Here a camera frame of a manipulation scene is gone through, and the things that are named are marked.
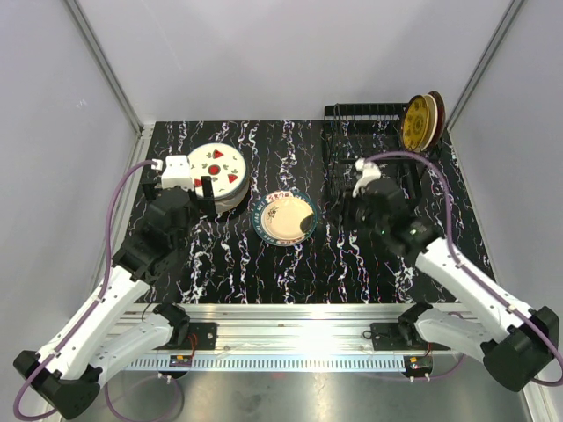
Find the white watermelon pattern plate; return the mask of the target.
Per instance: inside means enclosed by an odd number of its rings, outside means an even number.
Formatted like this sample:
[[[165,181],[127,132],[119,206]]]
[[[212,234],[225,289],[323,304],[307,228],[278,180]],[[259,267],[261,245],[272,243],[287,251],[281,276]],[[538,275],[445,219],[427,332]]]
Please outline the white watermelon pattern plate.
[[[246,163],[243,155],[225,143],[207,143],[192,150],[187,160],[194,190],[203,197],[202,178],[211,177],[215,198],[223,198],[235,193],[246,177]]]

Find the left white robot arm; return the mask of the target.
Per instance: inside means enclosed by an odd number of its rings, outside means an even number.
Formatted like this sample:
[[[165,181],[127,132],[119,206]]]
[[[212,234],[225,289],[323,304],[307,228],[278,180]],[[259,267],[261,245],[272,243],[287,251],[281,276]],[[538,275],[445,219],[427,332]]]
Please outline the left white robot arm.
[[[128,306],[146,293],[181,258],[180,239],[198,217],[190,177],[163,178],[137,229],[111,257],[101,284],[79,311],[39,351],[24,350],[13,366],[55,413],[73,419],[86,411],[103,386],[148,351],[198,344],[186,311],[158,304],[136,327],[111,341],[107,333]]]

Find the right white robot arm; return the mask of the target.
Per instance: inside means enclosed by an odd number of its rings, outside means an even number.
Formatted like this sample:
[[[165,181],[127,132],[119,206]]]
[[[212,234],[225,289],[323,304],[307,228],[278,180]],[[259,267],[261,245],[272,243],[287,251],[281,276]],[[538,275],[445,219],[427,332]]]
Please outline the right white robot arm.
[[[553,360],[561,361],[559,318],[533,309],[481,272],[439,227],[417,216],[397,185],[371,180],[340,194],[339,223],[368,229],[388,251],[437,281],[473,315],[472,321],[416,303],[398,317],[403,346],[437,344],[481,362],[504,388],[518,392]]]

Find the cream plate with black sprig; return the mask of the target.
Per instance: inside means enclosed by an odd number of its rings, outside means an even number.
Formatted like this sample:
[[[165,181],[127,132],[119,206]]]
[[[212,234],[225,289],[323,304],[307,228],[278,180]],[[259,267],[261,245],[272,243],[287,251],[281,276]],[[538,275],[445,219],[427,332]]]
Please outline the cream plate with black sprig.
[[[438,105],[435,100],[435,96],[430,92],[424,95],[426,104],[428,106],[429,121],[428,121],[428,132],[426,134],[426,143],[424,145],[424,150],[428,149],[432,143],[437,127],[438,127]]]

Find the amber patterned glass plate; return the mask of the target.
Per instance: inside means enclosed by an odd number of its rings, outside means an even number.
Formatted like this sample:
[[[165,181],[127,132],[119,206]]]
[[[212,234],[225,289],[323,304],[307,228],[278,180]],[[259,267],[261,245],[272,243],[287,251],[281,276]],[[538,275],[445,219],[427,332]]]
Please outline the amber patterned glass plate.
[[[426,143],[429,112],[424,95],[411,98],[402,117],[399,135],[407,151],[422,152]]]

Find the red floral plate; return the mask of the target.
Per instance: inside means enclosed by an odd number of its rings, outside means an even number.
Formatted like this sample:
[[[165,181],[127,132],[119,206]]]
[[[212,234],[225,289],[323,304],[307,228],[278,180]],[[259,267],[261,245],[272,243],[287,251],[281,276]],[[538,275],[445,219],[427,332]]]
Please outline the red floral plate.
[[[445,128],[446,110],[445,110],[445,104],[442,95],[438,91],[430,91],[428,94],[434,98],[437,106],[437,112],[436,112],[437,125],[436,125],[436,131],[434,137],[431,142],[431,146],[435,146],[439,142],[443,130]]]

